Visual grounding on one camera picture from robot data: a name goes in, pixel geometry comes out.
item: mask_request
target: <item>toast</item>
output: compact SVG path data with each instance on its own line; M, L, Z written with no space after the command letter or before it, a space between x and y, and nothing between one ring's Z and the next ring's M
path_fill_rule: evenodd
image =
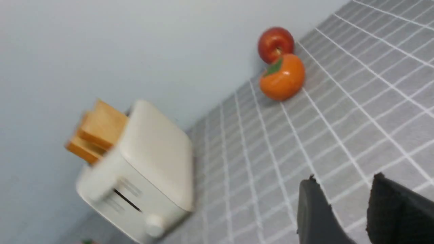
M99 100L78 129L78 136L104 150L109 150L122 135L128 117Z
M81 125L83 125L88 119L89 112L83 115ZM105 150L99 148L92 143L89 143L78 136L78 130L72 136L69 142L65 145L65 148L73 154L81 157L90 165L94 165L105 153Z

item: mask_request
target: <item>persimmon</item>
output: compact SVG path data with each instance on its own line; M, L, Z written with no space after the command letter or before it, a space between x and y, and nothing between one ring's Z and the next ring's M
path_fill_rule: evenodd
M260 88L269 98L283 101L303 87L304 77L301 59L294 54L284 54L262 74Z

